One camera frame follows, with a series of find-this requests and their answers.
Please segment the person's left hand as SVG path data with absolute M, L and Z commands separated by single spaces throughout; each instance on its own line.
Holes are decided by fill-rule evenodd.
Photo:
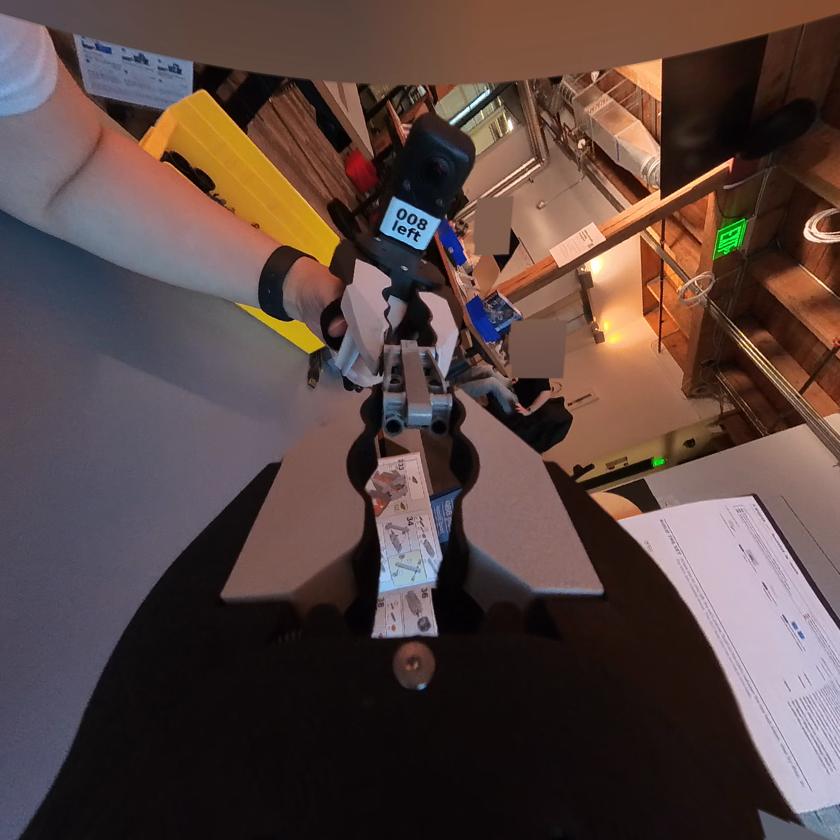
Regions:
M 321 315 L 345 291 L 341 279 L 317 260 L 301 257 L 289 269 L 283 287 L 283 307 L 288 315 L 304 323 L 323 343 Z

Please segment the person's left forearm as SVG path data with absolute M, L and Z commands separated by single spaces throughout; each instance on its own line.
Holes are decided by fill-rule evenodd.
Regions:
M 2 211 L 114 265 L 257 307 L 277 242 L 102 117 L 63 67 L 45 103 L 2 117 Z

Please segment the blue parts bin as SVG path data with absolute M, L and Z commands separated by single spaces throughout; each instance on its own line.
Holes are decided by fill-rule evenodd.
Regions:
M 467 263 L 468 259 L 461 240 L 448 219 L 442 219 L 437 228 L 437 238 L 454 266 L 462 267 Z
M 521 312 L 498 290 L 486 298 L 471 298 L 466 303 L 466 311 L 479 336 L 487 343 L 498 342 L 508 334 L 514 322 L 522 320 Z

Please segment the silver air duct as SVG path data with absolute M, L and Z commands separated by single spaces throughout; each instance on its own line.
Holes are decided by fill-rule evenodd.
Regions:
M 661 150 L 640 119 L 603 92 L 586 74 L 562 76 L 560 91 L 574 113 L 579 130 L 614 163 L 649 188 L 659 189 Z

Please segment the building instruction booklet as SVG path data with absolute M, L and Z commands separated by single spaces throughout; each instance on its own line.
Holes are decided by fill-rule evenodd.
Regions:
M 381 458 L 366 489 L 381 548 L 372 636 L 434 637 L 442 552 L 420 454 Z

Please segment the black wristband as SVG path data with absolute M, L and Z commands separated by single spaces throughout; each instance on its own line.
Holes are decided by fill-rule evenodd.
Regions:
M 266 260 L 259 275 L 258 302 L 267 316 L 282 321 L 300 321 L 291 314 L 285 299 L 287 279 L 293 267 L 301 260 L 317 265 L 310 255 L 288 245 L 281 245 Z

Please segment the white printed document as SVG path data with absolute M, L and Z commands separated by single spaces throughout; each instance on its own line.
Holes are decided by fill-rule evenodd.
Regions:
M 619 521 L 683 598 L 791 809 L 839 802 L 838 617 L 760 499 Z

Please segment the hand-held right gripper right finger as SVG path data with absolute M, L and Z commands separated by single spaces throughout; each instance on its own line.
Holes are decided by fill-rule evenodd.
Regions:
M 451 436 L 461 492 L 434 591 L 439 632 L 475 633 L 499 605 L 540 627 L 549 603 L 603 596 L 542 457 L 467 395 Z

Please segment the white paper notice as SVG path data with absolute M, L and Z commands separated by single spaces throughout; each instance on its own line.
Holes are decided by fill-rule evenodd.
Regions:
M 550 249 L 557 267 L 571 264 L 573 268 L 585 263 L 585 255 L 604 243 L 606 237 L 595 224 L 588 224 Z

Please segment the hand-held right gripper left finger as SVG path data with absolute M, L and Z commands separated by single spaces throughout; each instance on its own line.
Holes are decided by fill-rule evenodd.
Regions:
M 300 618 L 330 605 L 370 636 L 380 575 L 372 502 L 382 388 L 348 396 L 283 456 L 221 592 L 227 603 L 285 603 Z

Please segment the yellow plastic bin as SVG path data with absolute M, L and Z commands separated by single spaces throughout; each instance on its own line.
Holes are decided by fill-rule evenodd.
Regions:
M 171 151 L 203 170 L 235 215 L 328 266 L 339 237 L 206 91 L 171 105 L 140 147 Z

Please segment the grey toy brick assembly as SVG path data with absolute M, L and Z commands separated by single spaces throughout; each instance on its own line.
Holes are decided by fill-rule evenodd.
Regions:
M 448 434 L 453 396 L 434 347 L 404 340 L 383 348 L 382 430 L 395 438 L 407 429 Z

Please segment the printed picture sheet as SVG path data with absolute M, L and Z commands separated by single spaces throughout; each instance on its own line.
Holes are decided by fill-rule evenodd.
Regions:
M 166 110 L 193 93 L 193 63 L 74 35 L 86 93 Z

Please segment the wooden beam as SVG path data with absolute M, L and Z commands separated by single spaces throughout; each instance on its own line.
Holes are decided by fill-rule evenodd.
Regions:
M 554 280 L 643 232 L 682 207 L 714 192 L 726 182 L 733 163 L 734 159 L 730 158 L 665 198 L 661 198 L 659 192 L 651 194 L 598 227 L 604 237 L 603 242 L 586 246 L 581 255 L 564 257 L 559 264 L 554 257 L 549 256 L 500 284 L 497 290 L 510 301 L 517 302 L 548 286 Z

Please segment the green exit sign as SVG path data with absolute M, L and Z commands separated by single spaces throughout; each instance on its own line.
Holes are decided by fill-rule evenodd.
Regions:
M 724 218 L 716 233 L 712 259 L 717 260 L 739 251 L 743 245 L 750 219 L 747 217 Z

